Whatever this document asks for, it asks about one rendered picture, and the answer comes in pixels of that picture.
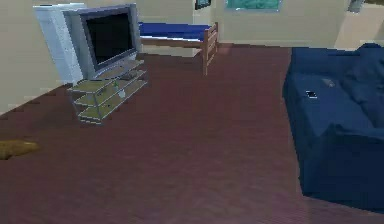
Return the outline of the wooden bed with blue mattress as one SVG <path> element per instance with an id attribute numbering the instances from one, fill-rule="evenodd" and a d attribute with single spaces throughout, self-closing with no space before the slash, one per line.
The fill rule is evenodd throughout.
<path id="1" fill-rule="evenodd" d="M 139 23 L 143 45 L 193 48 L 201 50 L 202 73 L 208 74 L 208 66 L 218 50 L 219 25 Z"/>

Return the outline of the glass television stand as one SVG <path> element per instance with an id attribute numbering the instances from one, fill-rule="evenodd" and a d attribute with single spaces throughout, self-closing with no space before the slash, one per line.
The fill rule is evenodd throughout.
<path id="1" fill-rule="evenodd" d="M 72 105 L 81 122 L 103 123 L 112 112 L 147 83 L 146 71 L 141 69 L 143 60 L 125 60 L 116 67 L 103 72 L 94 80 L 82 80 L 68 89 Z M 131 80 L 120 80 L 121 76 L 136 71 Z"/>

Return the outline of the grey television set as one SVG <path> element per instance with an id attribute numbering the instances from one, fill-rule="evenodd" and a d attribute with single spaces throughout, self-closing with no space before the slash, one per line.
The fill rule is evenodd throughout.
<path id="1" fill-rule="evenodd" d="M 97 79 L 141 51 L 135 3 L 66 10 L 63 14 L 85 79 Z"/>

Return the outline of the teal framed picture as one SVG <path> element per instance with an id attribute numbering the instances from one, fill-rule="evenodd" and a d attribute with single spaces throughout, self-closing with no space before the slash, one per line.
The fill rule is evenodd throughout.
<path id="1" fill-rule="evenodd" d="M 225 0 L 225 6 L 236 11 L 278 12 L 281 4 L 282 0 Z"/>

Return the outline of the dark blue sofa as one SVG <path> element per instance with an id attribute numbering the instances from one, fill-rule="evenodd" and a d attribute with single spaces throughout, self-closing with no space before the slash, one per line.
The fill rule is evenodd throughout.
<path id="1" fill-rule="evenodd" d="M 302 194 L 384 214 L 384 47 L 295 47 L 282 96 Z"/>

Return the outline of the white cabinet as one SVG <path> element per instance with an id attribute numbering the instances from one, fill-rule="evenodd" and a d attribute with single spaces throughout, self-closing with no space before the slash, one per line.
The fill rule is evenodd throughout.
<path id="1" fill-rule="evenodd" d="M 33 7 L 62 84 L 77 84 L 78 81 L 83 79 L 64 16 L 64 11 L 74 11 L 82 8 L 86 8 L 85 3 Z"/>

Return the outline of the brown cloth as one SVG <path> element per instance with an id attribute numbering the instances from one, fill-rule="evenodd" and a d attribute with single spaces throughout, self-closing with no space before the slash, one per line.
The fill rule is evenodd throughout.
<path id="1" fill-rule="evenodd" d="M 37 151 L 39 145 L 34 142 L 22 140 L 4 140 L 0 141 L 0 160 L 8 160 L 13 156 L 20 156 Z"/>

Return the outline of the grey framed picture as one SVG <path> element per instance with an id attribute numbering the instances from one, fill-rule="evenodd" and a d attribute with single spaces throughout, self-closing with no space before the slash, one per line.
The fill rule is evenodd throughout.
<path id="1" fill-rule="evenodd" d="M 350 0 L 347 11 L 352 13 L 359 13 L 364 1 L 365 0 Z"/>

